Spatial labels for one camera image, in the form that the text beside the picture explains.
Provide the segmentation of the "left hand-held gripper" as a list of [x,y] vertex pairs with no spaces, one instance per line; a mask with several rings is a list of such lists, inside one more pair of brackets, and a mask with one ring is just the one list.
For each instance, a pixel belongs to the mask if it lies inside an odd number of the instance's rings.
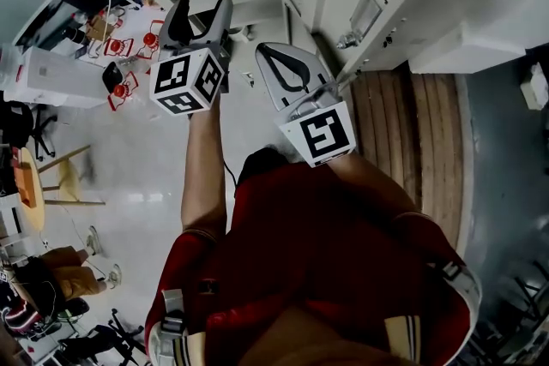
[[188,46],[194,38],[189,10],[190,0],[177,0],[159,33],[160,49],[182,52],[150,69],[149,98],[171,116],[208,111],[228,88],[229,60],[221,52],[231,27],[233,2],[218,0],[213,19],[200,37],[205,44]]

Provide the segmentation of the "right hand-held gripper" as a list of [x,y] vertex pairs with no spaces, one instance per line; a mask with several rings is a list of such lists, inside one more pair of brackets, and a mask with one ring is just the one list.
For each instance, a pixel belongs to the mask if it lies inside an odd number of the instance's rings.
[[260,43],[255,56],[279,111],[275,122],[309,166],[326,164],[356,148],[347,103],[316,55],[297,46]]

